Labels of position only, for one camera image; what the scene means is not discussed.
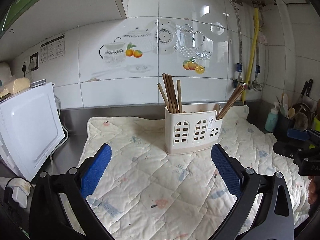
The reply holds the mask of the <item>person's right hand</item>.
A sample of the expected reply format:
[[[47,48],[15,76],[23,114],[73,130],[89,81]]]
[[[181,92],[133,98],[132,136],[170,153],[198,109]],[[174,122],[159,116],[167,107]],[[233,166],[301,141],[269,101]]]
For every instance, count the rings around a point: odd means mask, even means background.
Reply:
[[[315,177],[314,176],[308,176],[308,179],[310,180],[310,183],[309,183],[309,195],[308,195],[308,203],[310,205],[313,205],[317,198],[318,198],[318,195],[317,195],[317,185],[316,185],[316,182],[315,182]]]

